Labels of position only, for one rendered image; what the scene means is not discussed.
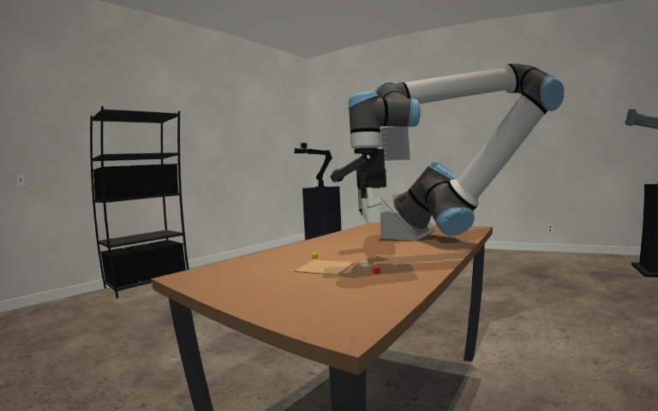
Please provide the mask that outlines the tan square mat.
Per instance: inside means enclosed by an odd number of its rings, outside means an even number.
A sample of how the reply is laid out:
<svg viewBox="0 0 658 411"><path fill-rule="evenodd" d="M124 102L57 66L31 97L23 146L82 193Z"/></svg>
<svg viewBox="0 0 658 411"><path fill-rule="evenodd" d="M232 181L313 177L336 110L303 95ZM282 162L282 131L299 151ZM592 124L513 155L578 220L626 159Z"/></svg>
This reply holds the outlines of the tan square mat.
<svg viewBox="0 0 658 411"><path fill-rule="evenodd" d="M353 264L354 262L313 260L294 272L338 276Z"/></svg>

